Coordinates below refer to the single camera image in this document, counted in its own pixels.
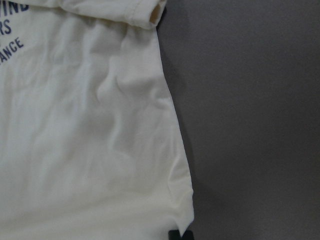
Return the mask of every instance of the navy blue lettering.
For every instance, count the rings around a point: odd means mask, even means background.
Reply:
[[[3,13],[4,16],[7,16],[7,3],[6,1],[2,1]]]
[[[0,59],[1,59],[1,63],[4,62],[4,60],[8,61],[8,59],[6,59],[6,57],[0,52]]]
[[[14,9],[14,11],[15,11],[16,13],[19,12],[18,3],[9,1],[9,12],[10,12],[10,15],[12,15],[12,8]]]
[[[12,47],[12,45],[13,44],[15,44],[13,41],[11,41],[10,43],[9,43],[9,48],[11,49],[11,51],[13,52],[13,53],[15,53],[16,51],[17,51],[17,47],[15,46],[15,47]]]
[[[3,49],[3,53],[6,55],[8,59],[10,59],[10,56],[12,56],[12,53],[10,52],[7,46]]]
[[[23,44],[20,45],[19,37],[17,37],[14,41],[19,48],[22,48],[24,46]]]
[[[6,31],[4,31],[6,34],[10,34],[11,33],[11,27],[9,27],[9,25],[7,25],[7,23],[10,23],[10,21],[8,19],[4,20],[3,25],[5,26],[5,28],[7,29]]]
[[[4,31],[2,30],[2,22],[1,22],[1,21],[0,21],[0,34],[1,34],[1,35],[5,35],[5,34],[4,34]]]
[[[20,4],[21,12],[27,11],[29,9],[29,5]]]

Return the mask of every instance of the gray background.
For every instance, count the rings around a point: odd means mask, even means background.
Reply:
[[[320,239],[320,0],[169,0],[196,240]]]

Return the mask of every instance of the t-shirt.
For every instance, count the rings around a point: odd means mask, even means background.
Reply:
[[[165,0],[0,0],[0,240],[166,240],[193,220]]]

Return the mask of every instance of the white t-shirt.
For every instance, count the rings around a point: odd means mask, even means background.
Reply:
[[[0,1],[0,240],[166,240],[192,184],[165,0]]]

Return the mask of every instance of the folded sleeve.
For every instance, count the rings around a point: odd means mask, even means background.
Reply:
[[[39,7],[60,7],[74,14],[152,29],[159,23],[167,0],[16,0],[15,2]]]

